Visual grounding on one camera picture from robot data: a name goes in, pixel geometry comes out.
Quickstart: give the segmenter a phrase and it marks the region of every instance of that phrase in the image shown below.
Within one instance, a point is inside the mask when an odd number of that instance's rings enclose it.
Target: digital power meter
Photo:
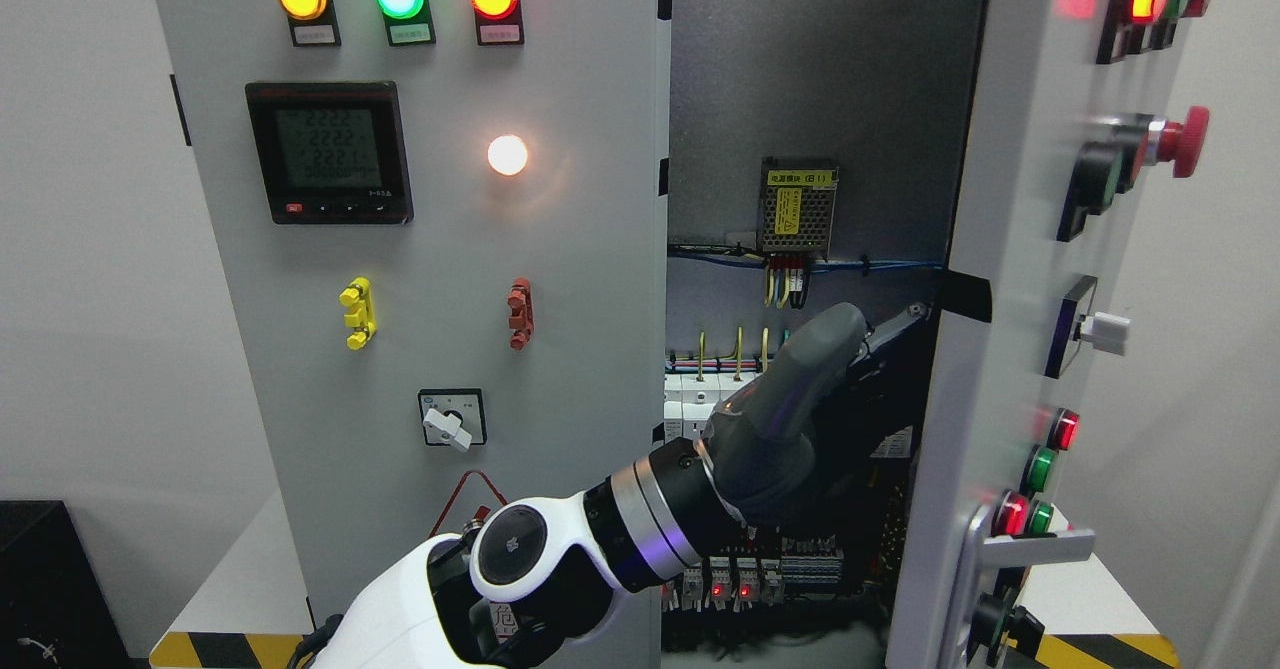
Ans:
[[[278,224],[413,217],[396,82],[251,82],[262,183]]]

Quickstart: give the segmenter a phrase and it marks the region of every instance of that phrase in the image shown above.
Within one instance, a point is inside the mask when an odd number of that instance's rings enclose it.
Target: yellow black hazard tape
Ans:
[[[151,669],[284,669],[300,634],[169,632],[151,650]]]
[[[1005,669],[1181,669],[1174,645],[1160,634],[1046,636],[1036,659],[1006,652]]]
[[[298,634],[169,632],[151,651],[151,669],[284,669]],[[1016,651],[1005,669],[1181,669],[1160,634],[1046,636],[1036,659]]]

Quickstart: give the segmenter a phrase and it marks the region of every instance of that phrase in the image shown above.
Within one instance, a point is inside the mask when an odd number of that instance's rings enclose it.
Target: white selector knob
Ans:
[[[1129,342],[1129,319],[1115,313],[1093,312],[1080,322],[1080,342],[1088,342],[1094,349],[1124,356],[1125,342]]]
[[[449,446],[458,452],[471,449],[471,432],[462,429],[462,418],[458,418],[457,414],[443,414],[433,407],[422,417],[422,427],[442,437],[443,441],[448,441]]]

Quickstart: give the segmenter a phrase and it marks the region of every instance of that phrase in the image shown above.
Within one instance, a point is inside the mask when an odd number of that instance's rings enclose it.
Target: green button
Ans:
[[[1032,505],[1032,517],[1027,521],[1028,533],[1047,533],[1053,519],[1053,505],[1050,501],[1037,501]]]
[[[1048,469],[1053,467],[1053,459],[1057,458],[1057,452],[1048,449],[1047,446],[1038,446],[1036,454],[1032,455],[1030,464],[1027,466],[1027,490],[1028,492],[1044,491],[1048,486]]]

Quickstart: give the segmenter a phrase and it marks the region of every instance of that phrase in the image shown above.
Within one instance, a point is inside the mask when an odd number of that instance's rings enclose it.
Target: yellow terminal connector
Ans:
[[[364,349],[378,333],[372,285],[366,278],[353,278],[338,295],[338,303],[346,306],[343,324],[352,330],[351,336],[347,336],[347,349]]]

